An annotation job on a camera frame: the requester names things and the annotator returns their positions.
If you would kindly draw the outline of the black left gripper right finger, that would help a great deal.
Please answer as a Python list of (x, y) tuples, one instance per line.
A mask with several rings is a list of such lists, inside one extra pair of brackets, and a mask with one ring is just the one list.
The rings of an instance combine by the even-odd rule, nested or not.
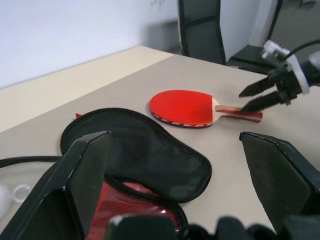
[(247, 131), (239, 139), (255, 192), (277, 233), (289, 216), (320, 215), (320, 171), (290, 142)]

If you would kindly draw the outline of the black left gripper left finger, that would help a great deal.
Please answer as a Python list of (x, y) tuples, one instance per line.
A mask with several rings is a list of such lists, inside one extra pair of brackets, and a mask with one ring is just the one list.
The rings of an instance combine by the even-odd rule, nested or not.
[(0, 240), (85, 240), (103, 188), (111, 132), (77, 139), (36, 183)]

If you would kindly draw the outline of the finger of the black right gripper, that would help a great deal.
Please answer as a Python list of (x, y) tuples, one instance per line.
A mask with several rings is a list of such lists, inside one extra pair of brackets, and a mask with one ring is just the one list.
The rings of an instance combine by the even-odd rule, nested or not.
[(252, 97), (256, 96), (267, 89), (272, 88), (275, 82), (270, 77), (263, 78), (257, 82), (248, 85), (238, 96), (239, 97)]
[(270, 108), (274, 105), (280, 104), (283, 101), (283, 94), (278, 91), (274, 91), (267, 95), (257, 97), (250, 100), (242, 108), (242, 112), (259, 112), (264, 109)]

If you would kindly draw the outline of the white round zipper pull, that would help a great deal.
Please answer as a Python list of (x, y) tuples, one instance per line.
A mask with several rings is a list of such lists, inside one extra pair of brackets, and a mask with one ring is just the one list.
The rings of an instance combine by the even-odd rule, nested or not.
[(8, 187), (0, 185), (0, 208), (8, 207), (11, 202), (23, 203), (26, 198), (18, 198), (19, 191), (24, 190), (29, 194), (32, 189), (31, 185), (21, 184), (11, 191)]

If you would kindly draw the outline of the red table tennis paddle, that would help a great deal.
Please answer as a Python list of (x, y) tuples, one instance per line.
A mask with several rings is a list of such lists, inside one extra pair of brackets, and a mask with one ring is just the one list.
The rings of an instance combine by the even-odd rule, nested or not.
[(191, 90), (167, 90), (153, 96), (149, 111), (157, 120), (176, 127), (207, 128), (219, 118), (261, 123), (262, 112), (245, 112), (240, 107), (221, 105), (207, 93)]

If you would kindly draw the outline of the red and black paddle case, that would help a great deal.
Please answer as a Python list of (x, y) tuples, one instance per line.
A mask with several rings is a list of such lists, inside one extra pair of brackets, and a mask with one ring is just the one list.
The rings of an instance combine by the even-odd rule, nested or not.
[(104, 182), (85, 240), (107, 240), (116, 216), (128, 217), (128, 228), (119, 230), (127, 239), (181, 240), (188, 220), (180, 204), (203, 193), (212, 167), (206, 157), (141, 113), (104, 108), (84, 114), (62, 133), (60, 156), (2, 159), (0, 176), (23, 163), (50, 162), (52, 167), (76, 140), (106, 131), (111, 142)]

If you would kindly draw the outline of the black low stand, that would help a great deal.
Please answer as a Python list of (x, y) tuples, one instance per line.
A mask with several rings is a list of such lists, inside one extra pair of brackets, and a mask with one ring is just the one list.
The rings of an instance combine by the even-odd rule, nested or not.
[(241, 70), (264, 74), (275, 67), (262, 58), (263, 48), (260, 46), (247, 45), (242, 50), (233, 55), (226, 65), (229, 67), (238, 67)]

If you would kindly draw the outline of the black office chair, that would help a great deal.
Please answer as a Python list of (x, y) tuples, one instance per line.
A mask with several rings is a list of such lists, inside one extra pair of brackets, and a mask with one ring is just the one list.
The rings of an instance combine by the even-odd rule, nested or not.
[(184, 56), (226, 64), (220, 13), (221, 0), (178, 0), (178, 29)]

